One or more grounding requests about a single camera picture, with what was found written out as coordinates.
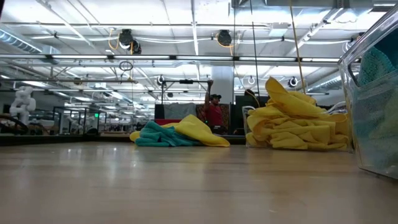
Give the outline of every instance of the pile of fabric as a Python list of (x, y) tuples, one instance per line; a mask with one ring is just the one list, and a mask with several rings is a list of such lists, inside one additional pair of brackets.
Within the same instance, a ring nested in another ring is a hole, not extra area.
[(130, 140), (138, 146), (229, 146), (226, 139), (212, 134), (205, 123), (191, 114), (179, 123), (163, 126), (149, 121), (141, 131), (131, 133)]
[(246, 141), (251, 146), (276, 149), (347, 150), (346, 114), (329, 115), (310, 96), (286, 91), (274, 78), (266, 89), (266, 107), (249, 111)]

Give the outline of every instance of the cable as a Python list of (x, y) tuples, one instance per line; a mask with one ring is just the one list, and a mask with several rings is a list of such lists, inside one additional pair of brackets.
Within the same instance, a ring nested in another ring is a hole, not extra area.
[(258, 95), (260, 98), (260, 86), (259, 86), (259, 69), (257, 66), (257, 50), (256, 50), (256, 36), (254, 34), (254, 21), (253, 21), (253, 5), (252, 5), (252, 0), (250, 0), (250, 12), (251, 12), (251, 27), (253, 30), (253, 41), (254, 41), (254, 61), (256, 63), (256, 78), (257, 78), (257, 90), (258, 90)]
[(290, 3), (290, 15), (292, 16), (294, 42), (295, 42), (295, 45), (296, 45), (296, 53), (297, 53), (297, 58), (298, 58), (298, 68), (300, 69), (301, 85), (302, 85), (302, 88), (303, 88), (303, 92), (305, 94), (304, 77), (303, 77), (303, 71), (301, 69), (301, 59), (300, 59), (300, 53), (299, 53), (299, 46), (297, 45), (296, 27), (294, 25), (293, 2), (292, 2), (292, 0), (290, 0), (289, 3)]
[[(112, 31), (113, 31), (113, 30), (111, 29), (111, 32), (109, 33), (109, 37), (112, 36)], [(111, 40), (108, 40), (109, 47), (110, 47), (112, 50), (117, 50), (118, 47), (119, 47), (119, 35), (120, 35), (120, 33), (118, 34), (118, 40), (116, 41), (116, 42), (117, 42), (116, 47), (113, 47), (113, 46), (111, 45)]]
[[(235, 40), (235, 34), (236, 34), (236, 10), (234, 10), (234, 40)], [(235, 74), (236, 74), (236, 76), (238, 77), (238, 79), (239, 79), (239, 81), (241, 82), (241, 85), (242, 85), (242, 88), (244, 89), (244, 91), (246, 92), (246, 93), (249, 93), (251, 96), (253, 96), (253, 98), (255, 99), (255, 101), (257, 102), (257, 105), (260, 107), (260, 103), (259, 103), (259, 101), (257, 100), (257, 98), (256, 98), (256, 96), (254, 96), (253, 94), (251, 94), (250, 92), (248, 92), (248, 91), (246, 91), (246, 89), (244, 88), (244, 85), (243, 85), (243, 82), (242, 82), (242, 80), (241, 80), (241, 78), (239, 77), (239, 74), (238, 74), (238, 71), (237, 71), (237, 69), (236, 69), (236, 66), (235, 66), (235, 60), (233, 60), (233, 67), (234, 67), (234, 77), (235, 77)]]

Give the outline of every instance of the person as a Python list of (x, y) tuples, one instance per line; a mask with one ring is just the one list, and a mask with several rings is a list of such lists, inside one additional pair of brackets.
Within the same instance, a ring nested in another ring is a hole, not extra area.
[(205, 96), (205, 114), (208, 126), (211, 131), (216, 134), (224, 134), (226, 128), (223, 125), (223, 114), (219, 105), (221, 95), (212, 94), (210, 95), (211, 86), (213, 80), (207, 81), (208, 89)]

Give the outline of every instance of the red shirt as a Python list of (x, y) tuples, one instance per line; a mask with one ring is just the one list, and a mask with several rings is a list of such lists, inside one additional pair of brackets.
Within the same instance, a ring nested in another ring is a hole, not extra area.
[(210, 103), (209, 109), (206, 111), (206, 119), (209, 122), (209, 126), (222, 126), (223, 116), (220, 106), (215, 106)]

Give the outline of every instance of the wooden floor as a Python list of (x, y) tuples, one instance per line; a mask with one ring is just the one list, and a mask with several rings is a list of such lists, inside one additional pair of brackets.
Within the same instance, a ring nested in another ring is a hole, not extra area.
[(345, 152), (0, 147), (0, 223), (398, 223), (398, 185)]

